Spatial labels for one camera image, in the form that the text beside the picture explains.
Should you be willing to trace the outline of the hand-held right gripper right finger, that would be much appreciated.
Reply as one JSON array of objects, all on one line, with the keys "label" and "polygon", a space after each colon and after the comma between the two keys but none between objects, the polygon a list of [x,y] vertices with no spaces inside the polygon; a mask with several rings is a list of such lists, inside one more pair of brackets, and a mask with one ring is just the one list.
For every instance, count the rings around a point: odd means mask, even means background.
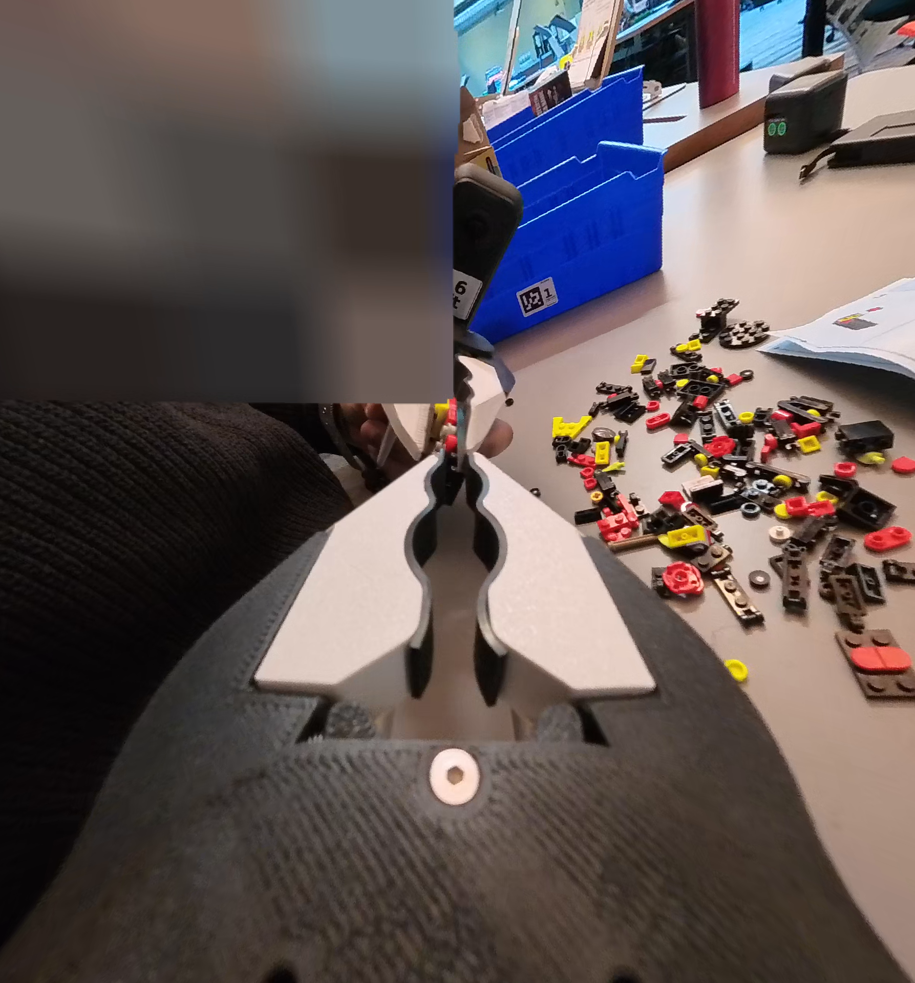
[{"label": "hand-held right gripper right finger", "polygon": [[656,682],[595,561],[601,544],[479,453],[466,459],[473,548],[487,569],[474,670],[488,706],[536,719],[548,706],[643,696]]}]

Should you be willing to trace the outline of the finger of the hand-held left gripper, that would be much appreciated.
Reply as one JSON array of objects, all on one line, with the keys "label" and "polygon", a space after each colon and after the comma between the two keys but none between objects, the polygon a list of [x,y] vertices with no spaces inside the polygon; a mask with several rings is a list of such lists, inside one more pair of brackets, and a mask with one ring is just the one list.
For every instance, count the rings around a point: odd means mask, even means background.
[{"label": "finger of the hand-held left gripper", "polygon": [[414,462],[434,452],[438,442],[435,403],[387,403],[386,415],[396,440]]},{"label": "finger of the hand-held left gripper", "polygon": [[468,355],[455,357],[456,455],[481,451],[494,455],[505,447],[500,420],[505,392],[495,367]]}]

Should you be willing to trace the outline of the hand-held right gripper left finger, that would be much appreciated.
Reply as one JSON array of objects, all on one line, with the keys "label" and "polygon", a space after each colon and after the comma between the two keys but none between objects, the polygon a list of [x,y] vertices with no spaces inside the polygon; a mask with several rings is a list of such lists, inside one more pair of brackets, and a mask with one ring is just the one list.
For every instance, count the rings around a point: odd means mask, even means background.
[{"label": "hand-held right gripper left finger", "polygon": [[352,701],[376,713],[423,695],[443,453],[334,524],[254,673],[263,690]]}]

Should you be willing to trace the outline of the small lego build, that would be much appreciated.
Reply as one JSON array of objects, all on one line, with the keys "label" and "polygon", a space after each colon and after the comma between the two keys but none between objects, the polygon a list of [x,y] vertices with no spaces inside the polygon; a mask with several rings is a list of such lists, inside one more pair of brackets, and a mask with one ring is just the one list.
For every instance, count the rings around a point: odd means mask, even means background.
[{"label": "small lego build", "polygon": [[450,506],[463,484],[463,473],[458,466],[459,409],[456,399],[435,406],[434,450],[441,458],[434,479],[439,506]]}]

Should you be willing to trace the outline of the person's left forearm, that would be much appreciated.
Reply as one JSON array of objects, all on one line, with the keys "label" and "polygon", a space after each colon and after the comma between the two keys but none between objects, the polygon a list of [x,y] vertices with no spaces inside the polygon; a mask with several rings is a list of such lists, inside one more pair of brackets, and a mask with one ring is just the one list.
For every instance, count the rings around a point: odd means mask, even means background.
[{"label": "person's left forearm", "polygon": [[335,456],[354,466],[348,428],[337,403],[251,403],[253,409],[286,424],[321,456]]}]

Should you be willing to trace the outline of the pile of loose lego pieces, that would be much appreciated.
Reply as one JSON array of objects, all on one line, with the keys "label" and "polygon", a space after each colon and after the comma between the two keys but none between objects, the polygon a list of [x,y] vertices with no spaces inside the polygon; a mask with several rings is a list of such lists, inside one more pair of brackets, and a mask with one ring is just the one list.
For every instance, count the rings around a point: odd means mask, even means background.
[{"label": "pile of loose lego pieces", "polygon": [[843,629],[872,628],[891,588],[915,588],[915,526],[860,473],[914,475],[915,458],[885,420],[845,419],[831,399],[735,408],[754,373],[718,362],[760,346],[721,348],[718,334],[747,322],[737,305],[699,310],[696,332],[662,364],[640,353],[629,381],[602,380],[577,421],[552,418],[554,459],[585,487],[574,523],[616,552],[664,550],[668,564],[651,575],[664,599],[701,596],[711,582],[743,626],[759,626],[747,580],[776,590],[786,613],[806,616],[819,596]]}]

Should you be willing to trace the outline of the lego instruction booklet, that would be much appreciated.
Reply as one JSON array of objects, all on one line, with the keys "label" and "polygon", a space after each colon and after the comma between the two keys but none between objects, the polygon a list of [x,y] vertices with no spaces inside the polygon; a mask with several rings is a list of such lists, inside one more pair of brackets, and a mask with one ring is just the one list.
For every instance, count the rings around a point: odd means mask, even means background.
[{"label": "lego instruction booklet", "polygon": [[915,380],[915,277],[898,280],[807,325],[773,331],[760,350],[877,368]]}]

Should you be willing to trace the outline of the person's left hand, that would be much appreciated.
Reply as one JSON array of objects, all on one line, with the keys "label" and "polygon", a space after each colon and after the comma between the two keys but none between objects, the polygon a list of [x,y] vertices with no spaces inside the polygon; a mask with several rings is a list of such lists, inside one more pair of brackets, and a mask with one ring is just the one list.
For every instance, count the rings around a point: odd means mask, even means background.
[{"label": "person's left hand", "polygon": [[[377,451],[381,445],[389,421],[386,412],[377,403],[340,403],[342,418],[348,428],[350,442],[366,451]],[[510,447],[513,428],[503,420],[496,420],[478,450],[492,458]]]}]

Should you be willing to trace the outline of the brown cardboard box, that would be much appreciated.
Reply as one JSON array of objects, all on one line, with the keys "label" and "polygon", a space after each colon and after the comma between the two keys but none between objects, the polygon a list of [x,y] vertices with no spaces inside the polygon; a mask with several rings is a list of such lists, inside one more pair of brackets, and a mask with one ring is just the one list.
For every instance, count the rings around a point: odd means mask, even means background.
[{"label": "brown cardboard box", "polygon": [[466,87],[460,88],[460,121],[458,145],[454,156],[454,169],[465,164],[475,164],[489,173],[501,177],[495,150],[481,117],[476,99]]}]

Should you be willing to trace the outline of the blue plastic bin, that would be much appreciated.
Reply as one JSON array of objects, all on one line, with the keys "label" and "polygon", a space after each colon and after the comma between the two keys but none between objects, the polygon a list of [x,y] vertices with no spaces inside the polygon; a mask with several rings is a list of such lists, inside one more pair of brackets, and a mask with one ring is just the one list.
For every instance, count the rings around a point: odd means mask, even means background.
[{"label": "blue plastic bin", "polygon": [[526,107],[489,127],[502,178],[520,187],[566,159],[592,156],[602,141],[642,144],[642,92],[643,69],[637,66],[540,116]]},{"label": "blue plastic bin", "polygon": [[522,223],[472,329],[498,342],[659,270],[665,154],[601,141],[524,183]]}]

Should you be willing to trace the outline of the dark red bottle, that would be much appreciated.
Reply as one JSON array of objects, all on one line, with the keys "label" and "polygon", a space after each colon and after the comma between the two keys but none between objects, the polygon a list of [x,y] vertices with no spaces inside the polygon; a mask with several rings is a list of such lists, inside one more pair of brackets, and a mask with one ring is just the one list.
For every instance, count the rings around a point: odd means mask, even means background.
[{"label": "dark red bottle", "polygon": [[695,1],[699,107],[732,98],[740,88],[740,3]]}]

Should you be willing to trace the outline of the black plate with red tile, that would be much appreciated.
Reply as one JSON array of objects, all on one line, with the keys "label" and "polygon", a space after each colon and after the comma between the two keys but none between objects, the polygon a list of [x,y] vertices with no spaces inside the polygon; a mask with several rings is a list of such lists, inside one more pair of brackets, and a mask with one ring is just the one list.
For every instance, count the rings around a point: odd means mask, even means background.
[{"label": "black plate with red tile", "polygon": [[866,699],[915,701],[912,659],[887,629],[843,629],[837,645]]}]

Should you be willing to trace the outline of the black device with green lights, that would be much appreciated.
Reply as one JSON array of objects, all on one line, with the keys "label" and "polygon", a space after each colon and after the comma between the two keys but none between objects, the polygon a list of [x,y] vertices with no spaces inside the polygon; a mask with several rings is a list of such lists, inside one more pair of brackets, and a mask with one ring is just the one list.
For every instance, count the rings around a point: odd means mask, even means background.
[{"label": "black device with green lights", "polygon": [[770,92],[764,102],[764,153],[804,154],[834,140],[842,129],[846,85],[846,72],[833,70],[799,77]]}]

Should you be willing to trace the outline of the black flat case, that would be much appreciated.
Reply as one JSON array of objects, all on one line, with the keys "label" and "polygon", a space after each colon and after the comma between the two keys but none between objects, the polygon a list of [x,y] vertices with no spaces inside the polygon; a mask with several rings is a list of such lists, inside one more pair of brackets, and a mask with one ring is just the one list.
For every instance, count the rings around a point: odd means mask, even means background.
[{"label": "black flat case", "polygon": [[844,133],[802,166],[799,182],[824,158],[834,169],[915,163],[915,109],[874,117]]}]

